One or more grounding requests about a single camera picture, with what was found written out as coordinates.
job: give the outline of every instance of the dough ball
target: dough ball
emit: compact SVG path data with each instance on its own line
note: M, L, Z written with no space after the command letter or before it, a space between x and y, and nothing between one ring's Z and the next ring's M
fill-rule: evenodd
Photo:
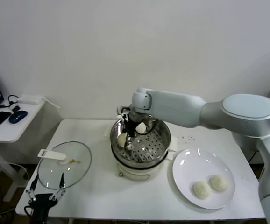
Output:
M212 187L218 192L224 192L228 189L227 180L221 175L215 175L210 180Z
M135 128L135 130L139 133L139 134L144 134L146 131L146 126L143 122L141 122L139 125L137 125L137 127Z
M134 147L134 145L133 144L128 144L127 146L126 146L126 149L127 150L133 150L135 147Z
M206 199L211 195L212 189L206 182L199 181L193 185L193 192L196 197Z
M117 138L117 144L119 147L124 148L127 139L127 133L120 134Z

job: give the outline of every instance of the white tabletop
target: white tabletop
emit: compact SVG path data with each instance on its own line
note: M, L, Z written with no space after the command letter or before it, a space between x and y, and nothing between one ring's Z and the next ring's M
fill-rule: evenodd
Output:
M16 124L11 124L8 119L6 119L0 125L0 143L12 143L17 141L21 135L24 133L25 129L28 127L32 119L39 112L41 107L44 105L45 101L43 100L38 105L31 104L18 104L22 111L27 111L28 114L22 120ZM8 105L8 101L5 100L2 104ZM12 112L9 108L0 108L1 111Z
M264 218L258 198L258 181L232 135L226 130L202 127L182 128L167 124L178 137L178 150L199 147L215 153L231 169L236 189L230 204L219 210L199 208L184 198L171 175L171 162L164 161L152 180L134 182L118 176L107 130L114 120L63 120L48 149L66 141L85 143L92 152L92 164L85 177L67 189L49 216L112 220L217 220ZM36 193L47 193L39 182ZM24 193L16 212L25 215L28 197Z

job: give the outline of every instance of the computer mouse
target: computer mouse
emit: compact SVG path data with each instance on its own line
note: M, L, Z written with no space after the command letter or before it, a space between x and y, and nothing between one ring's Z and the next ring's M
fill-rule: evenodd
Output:
M26 117L27 114L28 114L27 111L17 111L9 116L8 121L12 124L16 124L20 120L22 120L24 117Z

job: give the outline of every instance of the white power strip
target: white power strip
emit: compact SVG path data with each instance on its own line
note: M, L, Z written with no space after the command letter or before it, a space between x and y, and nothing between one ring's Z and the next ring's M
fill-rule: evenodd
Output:
M21 103L21 104L34 104L34 105L38 105L42 101L43 101L43 97L41 97L41 96L31 96L31 95L27 95L27 94L22 94L18 98L18 103Z

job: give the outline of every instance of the white wall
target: white wall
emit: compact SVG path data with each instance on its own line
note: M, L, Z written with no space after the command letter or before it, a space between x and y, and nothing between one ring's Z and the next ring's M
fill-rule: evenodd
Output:
M265 94L270 1L0 1L0 82L6 94L61 106L46 106L44 120L13 145L7 158L24 162L61 119L114 117L139 86L209 101Z

